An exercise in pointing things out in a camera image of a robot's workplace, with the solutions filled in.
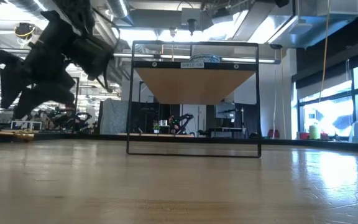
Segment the ceiling light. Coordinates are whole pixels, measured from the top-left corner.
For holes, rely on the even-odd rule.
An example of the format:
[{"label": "ceiling light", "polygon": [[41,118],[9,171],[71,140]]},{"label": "ceiling light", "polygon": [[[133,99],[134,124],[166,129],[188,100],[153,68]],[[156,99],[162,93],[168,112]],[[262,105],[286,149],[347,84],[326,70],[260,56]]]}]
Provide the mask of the ceiling light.
[{"label": "ceiling light", "polygon": [[270,38],[267,42],[272,43],[274,40],[276,40],[278,37],[280,37],[292,24],[298,20],[298,16],[294,16],[287,24],[285,24],[276,34],[273,35],[272,38]]},{"label": "ceiling light", "polygon": [[[131,53],[114,53],[115,57],[127,57],[127,58],[131,58],[132,54]],[[134,55],[135,58],[154,58],[154,55],[152,54],[135,54]]]},{"label": "ceiling light", "polygon": [[[161,58],[171,59],[171,58],[172,58],[172,55],[161,55]],[[190,56],[186,56],[186,55],[174,55],[173,58],[174,58],[174,59],[190,59]]]},{"label": "ceiling light", "polygon": [[[255,63],[256,59],[254,58],[229,58],[229,57],[223,57],[221,58],[222,62],[249,62],[249,63]],[[270,59],[259,59],[259,63],[275,63],[275,60]]]}]

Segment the ceiling duct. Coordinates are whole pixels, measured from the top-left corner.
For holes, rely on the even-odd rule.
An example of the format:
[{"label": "ceiling duct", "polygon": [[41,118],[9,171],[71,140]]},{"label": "ceiling duct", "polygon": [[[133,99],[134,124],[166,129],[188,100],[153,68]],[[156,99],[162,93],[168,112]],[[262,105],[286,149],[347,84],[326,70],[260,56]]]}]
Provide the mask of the ceiling duct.
[{"label": "ceiling duct", "polygon": [[115,18],[119,18],[131,26],[134,25],[132,18],[129,15],[131,9],[126,0],[107,0],[107,5],[109,6],[110,13]]},{"label": "ceiling duct", "polygon": [[[304,34],[291,34],[290,31],[298,24],[298,16],[294,16],[268,40],[270,44],[306,48],[325,38],[328,0],[300,0],[299,2],[300,10],[297,15],[300,15],[305,23],[313,25],[312,28]],[[331,35],[358,17],[358,0],[331,0],[329,14],[328,35]]]}]

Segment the ceiling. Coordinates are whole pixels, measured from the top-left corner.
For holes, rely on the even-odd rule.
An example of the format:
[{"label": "ceiling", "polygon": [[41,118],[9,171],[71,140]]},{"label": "ceiling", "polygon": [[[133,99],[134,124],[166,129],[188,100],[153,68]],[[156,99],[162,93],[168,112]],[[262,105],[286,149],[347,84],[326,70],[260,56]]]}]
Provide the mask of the ceiling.
[{"label": "ceiling", "polygon": [[[112,18],[114,10],[111,5],[126,0],[91,0],[92,6],[97,8],[105,16]],[[47,25],[47,21],[39,16],[42,10],[57,10],[62,18],[68,20],[61,10],[48,0],[6,0],[0,4],[0,49],[29,49],[26,42],[18,40],[13,33],[13,28],[19,22],[35,24],[40,33]],[[325,29],[327,9],[324,4],[327,0],[295,0],[285,7],[279,8],[274,0],[127,0],[129,6],[127,19],[133,22],[129,25],[127,19],[114,18],[114,22],[120,27],[121,41],[118,42],[118,33],[104,21],[99,15],[95,15],[95,27],[93,34],[111,45],[118,44],[116,53],[131,52],[134,40],[163,40],[176,42],[197,42],[207,40],[256,42],[260,45],[260,59],[279,61],[276,51],[269,44],[282,44],[284,47],[308,47],[324,38],[321,35]],[[358,0],[332,0],[335,11],[331,10],[332,25],[329,34],[346,26],[358,16],[357,8],[352,4]],[[214,14],[219,8],[225,7],[230,13],[229,19],[217,24],[213,23]],[[313,31],[305,35],[294,36],[290,30],[298,24],[298,15],[301,13],[307,22],[312,23]],[[188,31],[187,19],[196,19],[196,30],[191,36]],[[170,35],[169,28],[178,29],[176,36]],[[173,54],[190,55],[190,46],[178,45],[146,45],[136,48],[137,53],[143,54]],[[193,54],[200,52],[216,54],[221,57],[252,58],[254,50],[238,47],[202,47],[192,49]],[[109,97],[120,99],[121,82],[129,78],[128,68],[130,61],[124,58],[116,58],[109,64],[108,80],[115,88]],[[105,90],[98,82],[86,79],[86,74],[81,68],[71,66],[68,72],[73,77],[80,77],[80,85],[85,86],[80,90],[80,105],[82,108],[93,105],[108,96],[97,96]]]}]

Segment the black curtain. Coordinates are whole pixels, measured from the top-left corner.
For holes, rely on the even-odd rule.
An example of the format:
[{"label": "black curtain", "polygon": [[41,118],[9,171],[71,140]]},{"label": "black curtain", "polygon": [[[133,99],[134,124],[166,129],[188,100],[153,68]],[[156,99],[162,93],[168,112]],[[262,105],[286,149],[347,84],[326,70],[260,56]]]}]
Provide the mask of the black curtain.
[{"label": "black curtain", "polygon": [[246,129],[245,135],[242,133],[234,133],[235,138],[249,138],[251,133],[256,133],[258,131],[258,113],[257,113],[257,106],[256,105],[247,105],[247,104],[240,104],[236,103],[236,120],[235,120],[235,128],[241,128],[241,109],[244,110],[244,116],[242,120],[244,121],[244,127]]},{"label": "black curtain", "polygon": [[171,114],[179,117],[180,105],[132,102],[131,131],[138,132],[138,128],[140,128],[143,133],[153,133],[154,120],[167,120]]}]

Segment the cable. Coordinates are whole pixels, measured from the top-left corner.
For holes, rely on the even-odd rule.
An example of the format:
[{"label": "cable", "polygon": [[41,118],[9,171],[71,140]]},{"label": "cable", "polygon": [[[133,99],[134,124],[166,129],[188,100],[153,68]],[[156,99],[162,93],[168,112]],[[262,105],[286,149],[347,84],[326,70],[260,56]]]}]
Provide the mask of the cable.
[{"label": "cable", "polygon": [[192,9],[194,9],[194,7],[193,7],[193,5],[192,4],[190,4],[190,2],[188,2],[188,1],[181,1],[181,2],[179,2],[179,5],[178,5],[178,7],[177,7],[177,10],[179,10],[179,6],[182,4],[182,3],[187,3],[187,4],[189,4],[189,6],[192,8]]},{"label": "cable", "polygon": [[116,28],[117,32],[118,32],[118,37],[117,37],[117,42],[116,45],[114,46],[114,51],[116,51],[117,47],[118,47],[118,43],[121,40],[121,31],[119,29],[119,27],[117,26],[117,24],[115,24],[113,21],[111,21],[109,18],[107,18],[105,15],[103,15],[101,12],[99,12],[95,7],[92,7],[93,11],[95,13],[97,13],[97,15],[99,15],[100,17],[102,17],[102,19],[104,19],[105,21],[107,21],[108,23],[110,23],[114,28]]},{"label": "cable", "polygon": [[15,27],[15,28],[13,29],[13,32],[15,33],[16,36],[18,36],[18,37],[25,37],[25,36],[28,36],[28,35],[30,35],[30,34],[32,34],[32,33],[34,32],[35,26],[32,28],[32,30],[31,30],[30,32],[28,32],[28,33],[26,33],[26,34],[16,34],[16,29],[17,29],[17,27]]},{"label": "cable", "polygon": [[329,25],[329,12],[331,11],[331,0],[328,0],[328,13],[327,13],[327,23],[326,23],[326,43],[324,46],[324,61],[323,61],[323,79],[321,80],[321,90],[318,98],[318,103],[321,101],[321,93],[324,88],[324,79],[326,78],[326,65],[327,65],[327,46],[328,46],[328,25]]},{"label": "cable", "polygon": [[[113,21],[111,21],[109,18],[107,18],[105,15],[103,15],[101,12],[99,12],[95,7],[92,7],[92,10],[97,13],[97,15],[99,15],[100,17],[102,17],[102,19],[104,19],[105,21],[107,21],[108,23],[110,23],[114,28],[116,28],[117,32],[118,32],[118,37],[117,37],[117,42],[115,44],[115,46],[113,47],[113,51],[115,52],[117,47],[118,47],[118,44],[119,44],[119,41],[121,40],[121,31],[119,29],[119,27],[117,26],[117,24],[115,24]],[[108,86],[108,83],[107,83],[107,66],[106,68],[104,68],[104,71],[103,71],[103,79],[104,79],[104,85],[102,84],[102,82],[100,81],[99,78],[96,78],[97,81],[99,82],[99,84],[105,88],[108,92],[111,90]]]},{"label": "cable", "polygon": [[104,89],[106,89],[106,87],[104,86],[103,82],[100,81],[99,77],[96,77],[96,80],[98,81],[98,83],[99,83]]}]

